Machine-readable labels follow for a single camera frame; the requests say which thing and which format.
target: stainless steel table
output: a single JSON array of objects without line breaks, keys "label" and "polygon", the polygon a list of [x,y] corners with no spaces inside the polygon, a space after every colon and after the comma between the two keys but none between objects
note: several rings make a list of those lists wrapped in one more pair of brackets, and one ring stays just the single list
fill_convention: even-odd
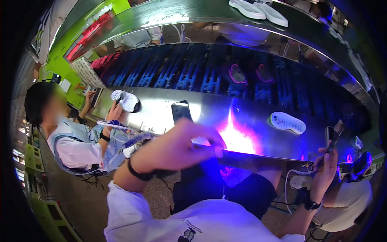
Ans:
[{"label": "stainless steel table", "polygon": [[[215,127],[228,147],[227,150],[286,160],[314,160],[317,149],[325,146],[324,125],[312,116],[227,96],[208,93],[158,88],[104,89],[96,108],[90,115],[103,119],[112,105],[112,90],[121,89],[135,94],[140,108],[135,113],[124,113],[123,124],[142,131],[161,135],[174,127],[171,105],[186,100],[192,120]],[[286,112],[303,120],[307,129],[302,135],[274,128],[269,117],[273,112]],[[206,144],[205,139],[195,143]],[[348,139],[341,140],[338,150],[345,161],[351,151]]]},{"label": "stainless steel table", "polygon": [[[273,2],[272,7],[278,10],[289,21],[289,27],[281,27],[268,20],[250,19],[237,9],[228,5],[227,0],[152,0],[130,8],[101,25],[97,31],[83,43],[74,57],[107,43],[123,34],[166,24],[187,22],[221,22],[244,24],[258,27],[289,37],[319,51],[346,70],[364,87],[364,82],[352,64],[347,47],[335,39],[328,27],[308,14],[284,3]],[[352,88],[355,95],[368,109],[376,110],[375,103],[363,88]]]}]

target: black watch strap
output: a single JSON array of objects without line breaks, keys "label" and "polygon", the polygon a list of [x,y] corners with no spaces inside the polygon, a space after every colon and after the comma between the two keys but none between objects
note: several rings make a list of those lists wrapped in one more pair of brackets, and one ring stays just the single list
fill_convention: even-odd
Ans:
[{"label": "black watch strap", "polygon": [[321,203],[317,204],[317,203],[315,203],[315,202],[310,200],[309,193],[307,194],[307,196],[304,199],[304,207],[308,211],[312,211],[312,210],[318,209],[320,207],[320,205],[321,205]]},{"label": "black watch strap", "polygon": [[142,173],[142,174],[137,173],[137,172],[133,169],[132,165],[130,164],[130,160],[128,161],[128,168],[129,168],[130,173],[131,173],[133,176],[137,177],[138,179],[140,179],[140,180],[142,180],[142,181],[148,182],[148,181],[150,181],[150,180],[152,179],[152,177],[153,177],[153,173]]},{"label": "black watch strap", "polygon": [[104,139],[104,140],[106,140],[106,141],[109,142],[109,141],[110,141],[110,138],[104,136],[102,132],[103,132],[103,131],[101,131],[101,133],[99,134],[99,138],[100,138],[100,139]]}]

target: phone screen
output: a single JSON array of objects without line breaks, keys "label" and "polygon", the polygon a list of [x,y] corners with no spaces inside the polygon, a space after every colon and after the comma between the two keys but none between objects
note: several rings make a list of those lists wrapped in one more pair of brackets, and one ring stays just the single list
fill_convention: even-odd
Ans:
[{"label": "phone screen", "polygon": [[190,109],[187,101],[180,101],[178,103],[174,103],[172,104],[171,107],[172,107],[173,122],[175,124],[182,117],[188,118],[189,120],[192,121]]},{"label": "phone screen", "polygon": [[93,99],[91,100],[90,107],[93,108],[96,105],[99,95],[101,94],[102,88],[97,88],[96,93],[94,93]]},{"label": "phone screen", "polygon": [[327,147],[329,145],[329,140],[333,140],[334,136],[335,136],[335,130],[333,129],[333,127],[328,126],[325,130],[325,142],[327,144]]}]

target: factory floor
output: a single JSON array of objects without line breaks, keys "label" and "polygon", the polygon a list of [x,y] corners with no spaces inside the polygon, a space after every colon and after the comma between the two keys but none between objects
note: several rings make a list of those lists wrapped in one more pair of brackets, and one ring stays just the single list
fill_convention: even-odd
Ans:
[{"label": "factory floor", "polygon": [[[42,138],[40,148],[43,163],[48,172],[47,190],[49,195],[59,201],[63,214],[84,242],[105,241],[103,229],[106,227],[108,219],[107,184],[111,179],[109,177],[100,177],[100,184],[96,187],[87,187],[85,182],[59,168],[49,147]],[[286,162],[281,162],[283,162],[283,176],[286,176]],[[234,173],[234,177],[229,176],[226,182],[228,184],[236,183],[246,173],[248,173],[247,170],[238,170]],[[176,173],[164,180],[169,188],[173,188],[173,184],[180,180],[180,174]],[[280,201],[283,201],[284,197],[283,187],[284,179],[281,178],[277,188]],[[295,190],[288,186],[287,194],[288,200],[291,201],[295,197]],[[170,215],[170,208],[173,208],[172,193],[162,180],[153,178],[144,191],[144,197],[150,205],[154,218],[164,219]],[[284,209],[284,211],[269,208],[262,218],[262,222],[272,233],[277,234],[288,221],[290,214],[285,212],[285,205],[275,203],[272,203],[272,205]],[[326,232],[317,230],[313,235],[315,238],[322,239]]]}]

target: conveyor belt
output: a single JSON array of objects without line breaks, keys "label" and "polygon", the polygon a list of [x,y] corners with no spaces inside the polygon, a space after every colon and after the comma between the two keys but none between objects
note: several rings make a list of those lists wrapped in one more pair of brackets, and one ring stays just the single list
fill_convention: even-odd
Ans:
[{"label": "conveyor belt", "polygon": [[[240,65],[246,60],[265,64],[276,82],[263,88],[248,80],[245,90],[235,90],[217,72],[217,63],[225,59]],[[339,84],[300,63],[257,50],[216,44],[160,45],[115,53],[92,66],[106,86],[226,95],[317,116],[331,126],[343,119],[356,134],[370,128],[367,109]]]}]

